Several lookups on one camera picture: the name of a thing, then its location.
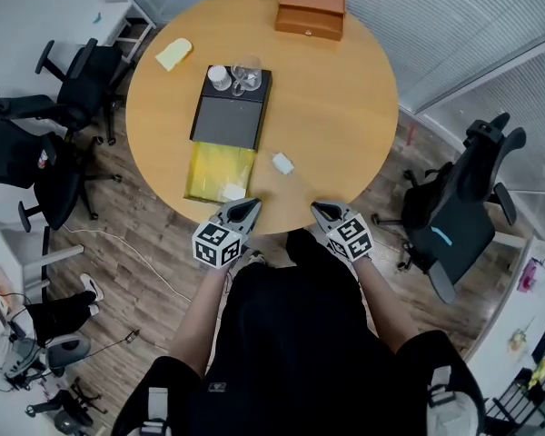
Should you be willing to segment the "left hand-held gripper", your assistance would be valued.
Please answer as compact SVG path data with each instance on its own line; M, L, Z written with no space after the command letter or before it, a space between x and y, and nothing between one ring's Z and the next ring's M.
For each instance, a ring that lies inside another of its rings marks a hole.
M242 198L222 205L193 233L193 258L215 269L230 265L241 256L261 210L259 198Z

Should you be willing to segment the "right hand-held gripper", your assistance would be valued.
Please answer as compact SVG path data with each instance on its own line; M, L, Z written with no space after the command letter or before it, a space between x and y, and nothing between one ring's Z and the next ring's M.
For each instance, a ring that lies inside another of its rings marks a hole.
M335 200L314 201L310 209L336 253L349 262L369 257L373 238L359 212L347 203Z

